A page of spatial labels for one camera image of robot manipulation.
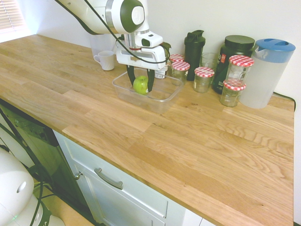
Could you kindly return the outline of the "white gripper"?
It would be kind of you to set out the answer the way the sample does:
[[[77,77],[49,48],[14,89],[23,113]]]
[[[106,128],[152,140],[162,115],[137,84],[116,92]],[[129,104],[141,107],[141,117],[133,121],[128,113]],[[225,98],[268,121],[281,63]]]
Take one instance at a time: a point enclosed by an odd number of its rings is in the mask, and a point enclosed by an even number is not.
[[[128,53],[124,47],[119,43],[117,46],[117,61],[120,64],[127,65],[127,74],[130,79],[131,85],[134,86],[135,81],[135,69],[136,67],[146,68],[148,75],[148,92],[150,93],[153,88],[155,79],[155,70],[161,70],[165,67],[166,58],[165,51],[162,46],[156,46],[154,48],[142,48],[141,51],[134,54],[140,59],[134,57]]]

